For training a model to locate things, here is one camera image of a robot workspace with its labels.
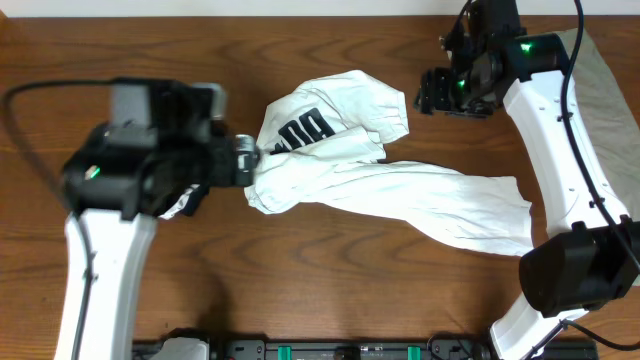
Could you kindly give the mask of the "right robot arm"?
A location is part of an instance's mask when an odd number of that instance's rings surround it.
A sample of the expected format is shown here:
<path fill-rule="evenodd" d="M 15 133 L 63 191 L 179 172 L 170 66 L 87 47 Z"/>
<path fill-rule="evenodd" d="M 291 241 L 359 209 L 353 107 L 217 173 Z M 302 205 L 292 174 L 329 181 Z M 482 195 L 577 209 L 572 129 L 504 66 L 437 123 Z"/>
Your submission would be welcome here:
<path fill-rule="evenodd" d="M 465 3 L 440 40 L 450 64 L 425 72 L 415 108 L 485 118 L 504 109 L 542 194 L 547 241 L 519 262 L 521 295 L 484 340 L 431 342 L 435 359 L 594 359 L 604 339 L 582 316 L 624 297 L 639 275 L 639 224 L 611 188 L 582 120 L 572 73 L 577 48 L 531 35 L 514 0 Z"/>

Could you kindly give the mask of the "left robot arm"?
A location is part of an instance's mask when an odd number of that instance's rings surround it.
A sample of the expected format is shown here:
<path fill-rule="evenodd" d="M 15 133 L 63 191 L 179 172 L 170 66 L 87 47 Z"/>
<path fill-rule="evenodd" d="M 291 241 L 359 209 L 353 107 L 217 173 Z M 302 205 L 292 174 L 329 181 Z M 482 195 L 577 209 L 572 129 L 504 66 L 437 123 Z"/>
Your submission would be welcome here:
<path fill-rule="evenodd" d="M 110 119 L 65 163 L 68 272 L 55 355 L 128 359 L 141 276 L 159 220 L 213 187 L 248 187 L 260 157 L 224 125 L 216 83 L 116 78 Z"/>

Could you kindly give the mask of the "white printed t-shirt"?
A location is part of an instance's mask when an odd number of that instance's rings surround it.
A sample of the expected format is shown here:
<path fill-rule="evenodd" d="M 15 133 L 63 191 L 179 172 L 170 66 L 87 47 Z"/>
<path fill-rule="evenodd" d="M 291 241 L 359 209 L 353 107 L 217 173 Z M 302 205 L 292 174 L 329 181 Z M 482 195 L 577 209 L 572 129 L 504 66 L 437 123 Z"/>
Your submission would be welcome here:
<path fill-rule="evenodd" d="M 361 70 L 307 80 L 266 108 L 250 206 L 284 213 L 300 203 L 402 220 L 465 250 L 522 256 L 533 248 L 531 204 L 512 176 L 465 175 L 386 160 L 410 132 L 403 92 Z"/>

